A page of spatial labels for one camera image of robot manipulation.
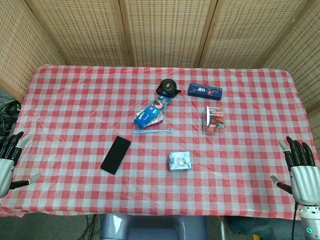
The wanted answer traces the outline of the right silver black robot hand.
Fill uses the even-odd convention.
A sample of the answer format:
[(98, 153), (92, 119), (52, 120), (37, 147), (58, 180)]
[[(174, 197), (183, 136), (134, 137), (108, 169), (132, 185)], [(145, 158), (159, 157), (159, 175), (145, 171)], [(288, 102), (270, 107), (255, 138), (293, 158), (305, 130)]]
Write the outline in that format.
[(320, 168), (316, 166), (311, 147), (293, 140), (289, 136), (286, 141), (279, 140), (279, 146), (285, 157), (289, 171), (290, 185), (285, 184), (272, 175), (272, 182), (280, 189), (291, 194), (302, 206), (318, 206), (320, 204)]

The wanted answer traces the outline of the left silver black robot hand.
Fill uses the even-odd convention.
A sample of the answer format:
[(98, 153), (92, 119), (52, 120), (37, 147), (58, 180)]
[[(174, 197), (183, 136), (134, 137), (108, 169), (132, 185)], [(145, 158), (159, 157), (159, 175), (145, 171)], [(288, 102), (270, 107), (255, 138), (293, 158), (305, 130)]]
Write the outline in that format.
[(11, 136), (3, 136), (0, 139), (0, 198), (3, 198), (9, 190), (28, 186), (36, 182), (41, 176), (37, 173), (29, 179), (13, 181), (15, 168), (22, 151), (31, 136), (24, 135), (23, 131)]

